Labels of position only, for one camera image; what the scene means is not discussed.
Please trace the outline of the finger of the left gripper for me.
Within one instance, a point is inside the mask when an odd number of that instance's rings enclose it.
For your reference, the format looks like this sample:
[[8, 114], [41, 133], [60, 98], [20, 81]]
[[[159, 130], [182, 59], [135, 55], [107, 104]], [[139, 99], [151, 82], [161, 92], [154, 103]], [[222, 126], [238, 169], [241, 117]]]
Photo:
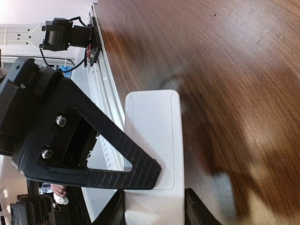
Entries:
[[72, 80], [43, 76], [25, 92], [34, 116], [12, 164], [27, 179], [88, 188], [154, 188], [161, 165]]

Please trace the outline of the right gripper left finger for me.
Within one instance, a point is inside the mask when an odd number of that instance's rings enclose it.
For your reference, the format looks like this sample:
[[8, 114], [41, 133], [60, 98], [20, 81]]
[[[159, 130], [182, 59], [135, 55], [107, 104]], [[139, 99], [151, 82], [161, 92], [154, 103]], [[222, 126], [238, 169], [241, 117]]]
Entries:
[[125, 225], [125, 193], [117, 190], [91, 225]]

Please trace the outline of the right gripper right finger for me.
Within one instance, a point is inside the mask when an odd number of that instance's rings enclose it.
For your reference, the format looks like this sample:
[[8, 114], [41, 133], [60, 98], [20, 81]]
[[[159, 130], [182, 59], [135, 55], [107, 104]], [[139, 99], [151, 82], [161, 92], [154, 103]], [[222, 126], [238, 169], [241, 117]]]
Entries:
[[185, 225], [222, 225], [191, 188], [185, 189]]

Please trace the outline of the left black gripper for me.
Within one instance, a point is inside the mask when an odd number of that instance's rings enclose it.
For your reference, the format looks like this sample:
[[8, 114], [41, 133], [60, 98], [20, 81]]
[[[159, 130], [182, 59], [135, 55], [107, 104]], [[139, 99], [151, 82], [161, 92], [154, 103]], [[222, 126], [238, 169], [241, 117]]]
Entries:
[[61, 69], [39, 67], [33, 58], [16, 59], [0, 80], [0, 153], [13, 156], [16, 146], [29, 133], [39, 107], [47, 101], [63, 77]]

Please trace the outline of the white remote control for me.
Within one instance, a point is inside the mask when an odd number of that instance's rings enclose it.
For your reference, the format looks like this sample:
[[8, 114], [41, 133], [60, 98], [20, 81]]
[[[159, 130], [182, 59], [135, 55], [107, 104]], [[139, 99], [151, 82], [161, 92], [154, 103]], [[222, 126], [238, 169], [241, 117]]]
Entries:
[[131, 166], [143, 177], [142, 186], [125, 191], [126, 224], [184, 224], [184, 156], [178, 92], [169, 89], [129, 93], [125, 133], [143, 154]]

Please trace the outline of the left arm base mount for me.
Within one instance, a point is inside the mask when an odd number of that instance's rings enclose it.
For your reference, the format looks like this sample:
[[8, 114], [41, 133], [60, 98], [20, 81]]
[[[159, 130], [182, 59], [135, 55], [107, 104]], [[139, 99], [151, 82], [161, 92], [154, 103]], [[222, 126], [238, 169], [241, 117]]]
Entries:
[[82, 23], [81, 17], [54, 18], [45, 22], [42, 26], [45, 35], [39, 47], [53, 52], [66, 51], [70, 46], [84, 48], [86, 52], [84, 61], [88, 61], [92, 67], [102, 51], [97, 20], [91, 17], [90, 23], [86, 26], [73, 25], [75, 20]]

